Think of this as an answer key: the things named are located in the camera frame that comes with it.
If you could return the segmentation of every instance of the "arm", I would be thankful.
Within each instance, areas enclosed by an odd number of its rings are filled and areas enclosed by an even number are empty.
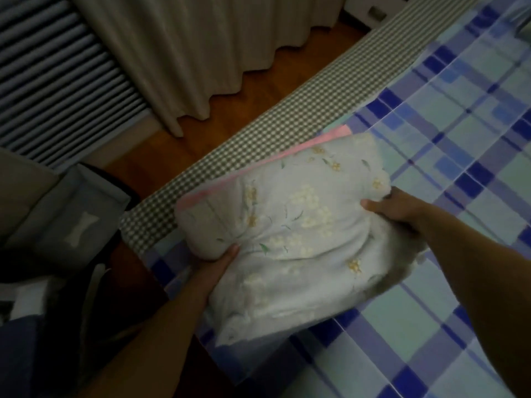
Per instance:
[[[489,360],[515,395],[526,395],[531,374],[531,262],[399,189],[381,202],[361,204],[408,223],[424,237]]]
[[[116,355],[81,396],[172,397],[210,291],[238,250],[238,246],[232,245],[215,263],[203,264],[177,298],[156,312],[141,333]]]

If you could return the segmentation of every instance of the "checkered fabric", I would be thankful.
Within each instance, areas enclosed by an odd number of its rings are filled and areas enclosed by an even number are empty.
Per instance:
[[[426,45],[477,0],[411,0],[382,28],[315,75],[220,147],[171,180],[120,224],[124,241],[142,256],[175,229],[173,205],[206,180],[306,141],[349,113],[406,69]]]
[[[339,122],[375,135],[394,185],[531,258],[531,48],[508,20],[525,5],[482,0]],[[174,296],[191,259],[179,230],[143,259]],[[401,284],[279,342],[262,363],[214,348],[205,325],[197,334],[252,396],[511,396],[431,252]]]

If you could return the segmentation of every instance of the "person's right hand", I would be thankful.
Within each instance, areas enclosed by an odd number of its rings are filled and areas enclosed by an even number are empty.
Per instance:
[[[398,222],[405,222],[416,229],[416,222],[428,203],[393,187],[391,193],[381,201],[361,200],[360,204],[367,211],[384,215]]]

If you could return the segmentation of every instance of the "beige curtain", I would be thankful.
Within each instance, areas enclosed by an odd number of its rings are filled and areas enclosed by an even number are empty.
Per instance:
[[[236,93],[242,73],[275,49],[333,26],[343,0],[74,0],[167,128],[209,117],[209,98]]]

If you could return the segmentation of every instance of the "blue plaid bedsheet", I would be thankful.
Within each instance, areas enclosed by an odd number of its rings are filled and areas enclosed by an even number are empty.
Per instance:
[[[531,258],[531,49],[514,37],[531,0],[482,0],[402,75],[337,124],[369,131],[395,186]],[[179,230],[144,262],[170,297],[191,255]],[[432,253],[382,296],[287,339],[214,348],[253,396],[511,396],[478,343]]]

